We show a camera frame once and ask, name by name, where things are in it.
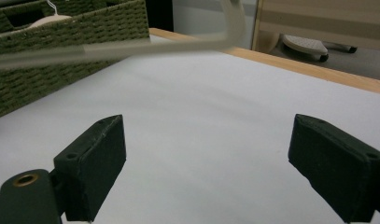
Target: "wall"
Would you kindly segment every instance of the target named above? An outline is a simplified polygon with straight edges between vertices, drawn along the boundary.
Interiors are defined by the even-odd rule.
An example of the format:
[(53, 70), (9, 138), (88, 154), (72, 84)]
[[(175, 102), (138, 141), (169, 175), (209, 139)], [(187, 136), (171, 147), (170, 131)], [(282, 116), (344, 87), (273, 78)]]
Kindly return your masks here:
[[(237, 47), (251, 48), (257, 0), (242, 0), (246, 14), (246, 33)], [(225, 30), (225, 20), (219, 0), (173, 0), (175, 32), (184, 35), (204, 35)]]

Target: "white tabletop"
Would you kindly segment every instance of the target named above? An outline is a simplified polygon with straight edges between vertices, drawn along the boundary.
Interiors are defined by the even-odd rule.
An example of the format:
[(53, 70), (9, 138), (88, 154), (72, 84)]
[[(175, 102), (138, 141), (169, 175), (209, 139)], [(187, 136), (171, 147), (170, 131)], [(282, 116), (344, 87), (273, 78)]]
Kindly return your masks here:
[(380, 150), (380, 94), (218, 52), (131, 57), (0, 118), (0, 186), (122, 114), (95, 223), (343, 223), (288, 161), (297, 113)]

